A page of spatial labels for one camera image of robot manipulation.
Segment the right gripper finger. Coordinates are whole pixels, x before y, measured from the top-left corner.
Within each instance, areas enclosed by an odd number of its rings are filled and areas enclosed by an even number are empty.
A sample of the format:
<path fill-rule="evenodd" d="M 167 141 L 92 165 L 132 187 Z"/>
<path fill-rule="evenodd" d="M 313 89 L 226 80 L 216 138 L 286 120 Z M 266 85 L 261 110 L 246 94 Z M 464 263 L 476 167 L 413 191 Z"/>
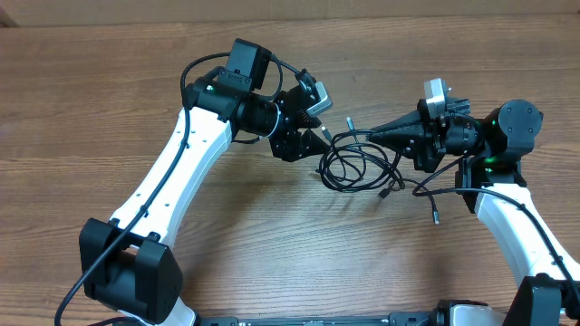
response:
<path fill-rule="evenodd" d="M 391 149 L 405 158 L 414 158 L 417 154 L 416 141 L 420 138 L 420 127 L 417 125 L 387 127 L 379 126 L 372 129 L 368 141 Z"/>
<path fill-rule="evenodd" d="M 383 124 L 375 128 L 376 132 L 398 132 L 398 133 L 410 133 L 419 134 L 423 131 L 423 123 L 421 120 L 421 114 L 418 110 L 414 110 L 410 113 L 399 117 L 396 120 Z"/>

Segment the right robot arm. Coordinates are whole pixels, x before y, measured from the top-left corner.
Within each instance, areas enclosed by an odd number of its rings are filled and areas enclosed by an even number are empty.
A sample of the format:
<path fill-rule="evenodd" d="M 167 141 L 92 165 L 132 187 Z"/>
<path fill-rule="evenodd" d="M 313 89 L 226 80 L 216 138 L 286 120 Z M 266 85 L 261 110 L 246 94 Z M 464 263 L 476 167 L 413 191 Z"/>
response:
<path fill-rule="evenodd" d="M 432 324 L 453 325 L 459 316 L 498 325 L 556 325 L 561 315 L 579 319 L 579 264 L 537 212 L 522 176 L 521 159 L 534 149 L 542 122 L 542 112 L 524 100 L 475 119 L 466 99 L 424 99 L 415 111 L 368 135 L 369 142 L 411 159 L 430 177 L 444 172 L 445 156 L 455 156 L 452 190 L 493 234 L 516 282 L 506 315 L 472 302 L 445 302 Z"/>

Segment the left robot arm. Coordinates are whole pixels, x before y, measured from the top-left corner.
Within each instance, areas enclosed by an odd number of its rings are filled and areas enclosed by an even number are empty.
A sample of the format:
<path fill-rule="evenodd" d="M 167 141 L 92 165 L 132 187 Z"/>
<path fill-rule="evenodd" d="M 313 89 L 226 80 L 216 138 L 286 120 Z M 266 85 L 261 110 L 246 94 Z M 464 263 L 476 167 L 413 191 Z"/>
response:
<path fill-rule="evenodd" d="M 294 88 L 265 96 L 267 69 L 285 73 L 289 64 L 242 39 L 224 59 L 194 82 L 180 80 L 178 121 L 149 173 L 109 220 L 90 219 L 80 232 L 82 276 L 75 289 L 116 311 L 113 325 L 195 323 L 180 297 L 183 274 L 173 247 L 193 197 L 239 131 L 251 142 L 267 140 L 274 157 L 286 162 L 326 151 L 315 134 L 333 105 L 322 82 L 298 70 Z"/>

